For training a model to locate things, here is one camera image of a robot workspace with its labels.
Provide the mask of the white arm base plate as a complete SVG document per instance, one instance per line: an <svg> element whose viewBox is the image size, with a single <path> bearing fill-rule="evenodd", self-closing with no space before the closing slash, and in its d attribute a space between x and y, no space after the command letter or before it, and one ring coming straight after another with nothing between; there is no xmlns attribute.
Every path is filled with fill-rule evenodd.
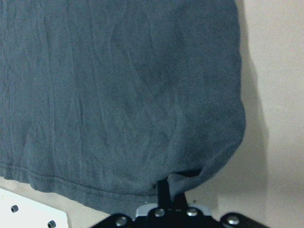
<svg viewBox="0 0 304 228"><path fill-rule="evenodd" d="M67 214L8 190L0 190L2 228L67 228Z"/></svg>

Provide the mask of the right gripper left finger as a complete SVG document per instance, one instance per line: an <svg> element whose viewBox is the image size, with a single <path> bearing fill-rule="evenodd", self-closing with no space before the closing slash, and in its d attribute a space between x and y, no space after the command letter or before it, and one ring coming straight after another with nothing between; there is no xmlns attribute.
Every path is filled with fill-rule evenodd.
<svg viewBox="0 0 304 228"><path fill-rule="evenodd" d="M159 208L171 208L171 196L167 179L157 181L157 198Z"/></svg>

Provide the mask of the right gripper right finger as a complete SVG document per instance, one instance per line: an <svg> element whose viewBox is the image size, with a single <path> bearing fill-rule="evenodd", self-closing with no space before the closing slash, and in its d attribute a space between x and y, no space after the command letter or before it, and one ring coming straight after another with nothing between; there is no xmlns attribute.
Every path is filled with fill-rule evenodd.
<svg viewBox="0 0 304 228"><path fill-rule="evenodd" d="M188 203L185 193L178 193L171 197L173 209L187 209Z"/></svg>

